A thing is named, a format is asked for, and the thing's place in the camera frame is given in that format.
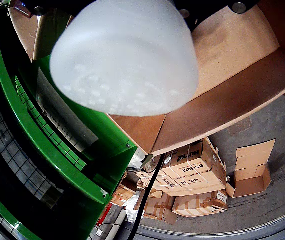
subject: green metal frame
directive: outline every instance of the green metal frame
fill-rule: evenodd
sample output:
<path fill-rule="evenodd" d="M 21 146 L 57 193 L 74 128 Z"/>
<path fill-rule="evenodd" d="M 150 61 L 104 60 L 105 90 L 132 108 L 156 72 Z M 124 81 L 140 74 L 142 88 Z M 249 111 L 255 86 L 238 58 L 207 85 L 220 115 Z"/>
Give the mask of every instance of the green metal frame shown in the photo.
<path fill-rule="evenodd" d="M 41 240 L 37 235 L 25 227 L 21 222 L 11 214 L 11 212 L 0 201 L 0 216 L 2 216 L 7 222 L 9 222 L 14 229 L 24 235 L 30 240 Z"/>
<path fill-rule="evenodd" d="M 51 163 L 59 173 L 71 182 L 76 188 L 85 193 L 89 198 L 100 204 L 107 204 L 110 201 L 110 194 L 99 187 L 83 173 L 81 173 L 65 156 L 50 142 L 36 122 L 28 113 L 27 108 L 22 104 L 12 79 L 6 69 L 4 59 L 0 48 L 0 84 L 8 100 L 8 103 L 14 111 L 20 126 L 28 135 L 31 142 L 36 146 L 39 152 Z"/>
<path fill-rule="evenodd" d="M 28 89 L 36 98 L 37 71 L 40 68 L 50 84 L 61 96 L 64 102 L 71 108 L 77 117 L 99 138 L 90 147 L 91 158 L 95 159 L 101 152 L 108 153 L 108 157 L 114 157 L 131 148 L 136 144 L 115 124 L 115 122 L 103 112 L 95 111 L 81 106 L 66 97 L 55 85 L 50 74 L 50 55 L 32 63 L 31 68 L 23 66 L 19 69 Z"/>
<path fill-rule="evenodd" d="M 86 206 L 91 206 L 91 210 L 90 215 L 87 216 L 89 218 L 86 220 L 86 226 L 90 233 L 105 205 L 112 200 L 113 192 L 118 187 L 138 147 L 107 114 L 78 105 L 57 89 L 49 71 L 50 56 L 33 63 L 30 63 L 29 59 L 25 61 L 26 56 L 22 55 L 22 58 L 19 56 L 21 62 L 14 64 L 12 67 L 15 69 L 10 68 L 9 73 L 6 63 L 11 66 L 8 62 L 11 51 L 4 48 L 2 52 L 1 43 L 7 42 L 5 36 L 11 39 L 16 36 L 13 34 L 15 32 L 10 31 L 10 27 L 3 27 L 2 22 L 0 22 L 0 33 L 0 86 L 2 91 L 21 130 L 30 139 L 30 143 L 63 178 L 88 197 Z M 74 162 L 70 162 L 70 159 L 66 157 L 66 150 L 60 149 L 44 130 L 44 125 L 46 123 L 50 125 L 50 120 L 42 117 L 40 108 L 35 107 L 39 68 L 71 110 L 99 138 L 89 149 L 86 149 L 87 152 L 84 155 L 88 160 L 83 159 L 84 163 L 87 163 L 87 165 L 82 164 L 83 169 L 77 168 Z M 51 127 L 49 133 L 52 134 L 55 131 L 58 130 Z"/>
<path fill-rule="evenodd" d="M 77 156 L 77 154 L 70 147 L 68 147 L 64 141 L 55 133 L 55 131 L 48 125 L 46 120 L 42 117 L 42 115 L 30 100 L 18 77 L 15 76 L 14 78 L 17 94 L 20 97 L 22 104 L 27 108 L 28 112 L 33 117 L 33 120 L 37 122 L 38 126 L 51 140 L 52 144 L 54 144 L 73 165 L 82 171 L 87 164 L 79 156 Z"/>

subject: white plastic container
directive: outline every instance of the white plastic container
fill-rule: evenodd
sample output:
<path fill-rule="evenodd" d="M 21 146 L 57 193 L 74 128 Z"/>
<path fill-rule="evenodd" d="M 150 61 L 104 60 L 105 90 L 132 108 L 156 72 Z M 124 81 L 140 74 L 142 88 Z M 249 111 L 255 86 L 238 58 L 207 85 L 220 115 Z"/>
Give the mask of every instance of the white plastic container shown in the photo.
<path fill-rule="evenodd" d="M 50 72 L 78 104 L 140 117 L 180 108 L 199 78 L 191 32 L 167 0 L 90 4 L 54 46 Z"/>

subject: concrete floor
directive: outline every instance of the concrete floor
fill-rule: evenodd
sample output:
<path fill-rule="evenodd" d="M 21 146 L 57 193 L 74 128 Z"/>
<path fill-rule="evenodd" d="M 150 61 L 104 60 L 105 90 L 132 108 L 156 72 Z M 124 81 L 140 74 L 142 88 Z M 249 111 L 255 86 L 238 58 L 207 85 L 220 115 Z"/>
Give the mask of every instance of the concrete floor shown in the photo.
<path fill-rule="evenodd" d="M 232 133 L 232 129 L 225 129 L 209 138 L 214 146 L 218 146 L 228 175 L 235 171 L 237 148 L 276 139 L 269 158 L 272 182 L 265 192 L 229 197 L 229 209 L 224 213 L 193 218 L 179 216 L 174 225 L 143 218 L 140 224 L 173 232 L 209 234 L 243 230 L 285 215 L 285 97 L 251 115 L 250 122 L 250 128 L 237 134 Z"/>

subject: black mechanical part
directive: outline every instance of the black mechanical part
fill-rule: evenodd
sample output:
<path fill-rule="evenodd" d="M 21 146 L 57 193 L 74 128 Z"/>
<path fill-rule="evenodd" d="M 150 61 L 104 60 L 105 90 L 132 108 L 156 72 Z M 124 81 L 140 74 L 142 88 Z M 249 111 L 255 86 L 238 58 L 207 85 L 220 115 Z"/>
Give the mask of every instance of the black mechanical part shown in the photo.
<path fill-rule="evenodd" d="M 34 15 L 43 15 L 49 8 L 58 8 L 68 14 L 77 16 L 85 7 L 95 2 L 95 0 L 78 1 L 75 4 L 60 0 L 24 0 L 24 5 Z M 211 15 L 217 13 L 219 10 L 229 6 L 230 9 L 237 13 L 242 14 L 250 10 L 257 4 L 258 0 L 212 0 L 212 1 L 199 1 L 199 0 L 170 0 L 180 11 L 184 20 L 186 21 L 190 31 L 194 29 L 204 20 Z"/>

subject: stacked cardboard boxes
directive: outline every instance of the stacked cardboard boxes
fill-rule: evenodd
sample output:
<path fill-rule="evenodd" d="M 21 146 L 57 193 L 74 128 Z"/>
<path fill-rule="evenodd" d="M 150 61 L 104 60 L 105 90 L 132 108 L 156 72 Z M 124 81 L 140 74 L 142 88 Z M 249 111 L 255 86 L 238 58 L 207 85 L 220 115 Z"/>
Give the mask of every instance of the stacked cardboard boxes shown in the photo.
<path fill-rule="evenodd" d="M 266 191 L 272 182 L 268 160 L 276 139 L 252 146 L 237 148 L 234 187 L 227 183 L 227 193 L 232 198 Z"/>
<path fill-rule="evenodd" d="M 133 195 L 135 195 L 136 191 L 137 186 L 125 178 L 113 194 L 111 202 L 118 206 L 123 206 Z"/>
<path fill-rule="evenodd" d="M 160 157 L 150 167 L 154 170 Z M 190 196 L 226 189 L 226 169 L 208 138 L 165 155 L 165 162 L 153 187 L 172 197 Z M 150 183 L 153 171 L 136 173 Z"/>
<path fill-rule="evenodd" d="M 227 211 L 226 191 L 176 197 L 172 212 L 187 218 L 218 214 Z"/>
<path fill-rule="evenodd" d="M 139 210 L 145 192 L 140 194 L 138 202 L 134 210 Z M 149 219 L 161 220 L 168 224 L 174 224 L 177 221 L 178 215 L 172 212 L 175 197 L 171 197 L 166 193 L 162 194 L 161 198 L 150 197 L 144 207 L 144 217 Z"/>

